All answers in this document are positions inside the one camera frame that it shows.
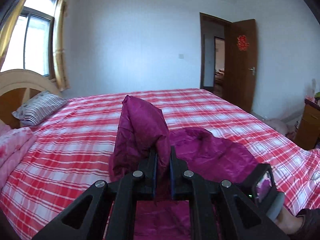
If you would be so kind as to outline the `right hand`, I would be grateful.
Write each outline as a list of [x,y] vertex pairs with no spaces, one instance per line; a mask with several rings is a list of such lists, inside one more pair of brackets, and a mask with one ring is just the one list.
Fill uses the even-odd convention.
[[287,235],[295,234],[303,225],[303,217],[295,217],[285,207],[282,207],[274,223]]

